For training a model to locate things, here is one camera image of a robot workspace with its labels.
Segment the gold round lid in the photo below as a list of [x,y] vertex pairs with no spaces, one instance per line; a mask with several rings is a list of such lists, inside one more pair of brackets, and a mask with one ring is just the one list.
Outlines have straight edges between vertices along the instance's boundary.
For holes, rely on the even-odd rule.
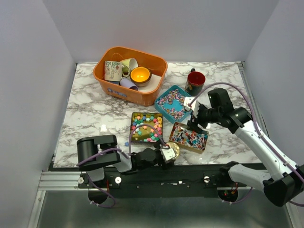
[[176,159],[180,155],[180,148],[178,144],[174,142],[168,142],[166,145],[174,150],[175,156],[172,159]]

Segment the gold tin round lollipops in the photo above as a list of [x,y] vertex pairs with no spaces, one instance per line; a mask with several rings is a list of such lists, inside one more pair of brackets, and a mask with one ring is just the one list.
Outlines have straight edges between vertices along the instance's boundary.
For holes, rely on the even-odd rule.
[[206,149],[208,136],[208,131],[202,130],[201,133],[198,133],[191,130],[186,124],[175,122],[169,142],[176,143],[180,148],[202,154]]

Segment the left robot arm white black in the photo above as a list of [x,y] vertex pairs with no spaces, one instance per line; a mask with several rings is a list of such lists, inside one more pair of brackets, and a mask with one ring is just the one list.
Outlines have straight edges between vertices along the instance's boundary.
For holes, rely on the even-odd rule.
[[94,187],[102,187],[105,183],[105,167],[112,165],[119,173],[133,174],[139,170],[158,165],[167,169],[174,165],[180,154],[176,143],[164,145],[157,141],[152,148],[146,148],[139,153],[127,155],[117,145],[114,135],[81,138],[76,142],[78,164],[81,172]]

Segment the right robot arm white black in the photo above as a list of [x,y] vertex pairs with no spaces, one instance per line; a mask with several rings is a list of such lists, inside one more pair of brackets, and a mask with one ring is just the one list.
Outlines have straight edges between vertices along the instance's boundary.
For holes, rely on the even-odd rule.
[[264,134],[247,109],[234,108],[227,90],[216,88],[208,92],[211,108],[199,103],[195,97],[186,97],[183,106],[191,113],[187,125],[218,124],[242,140],[259,158],[265,171],[248,168],[232,161],[219,170],[218,180],[224,186],[242,183],[264,192],[267,199],[281,207],[304,190],[304,167],[289,159]]

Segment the gold tin star candies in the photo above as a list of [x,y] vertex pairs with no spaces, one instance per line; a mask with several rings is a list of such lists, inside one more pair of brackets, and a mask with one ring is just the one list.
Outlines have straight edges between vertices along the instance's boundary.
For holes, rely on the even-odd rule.
[[154,143],[163,135],[163,115],[161,113],[133,112],[130,135],[132,143]]

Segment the teal tin swirl lollipops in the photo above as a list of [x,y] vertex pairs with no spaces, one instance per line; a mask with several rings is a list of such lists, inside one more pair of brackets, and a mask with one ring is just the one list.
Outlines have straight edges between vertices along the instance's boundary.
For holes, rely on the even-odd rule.
[[155,100],[154,107],[170,123],[182,122],[190,115],[183,106],[186,97],[190,95],[178,85],[173,85]]

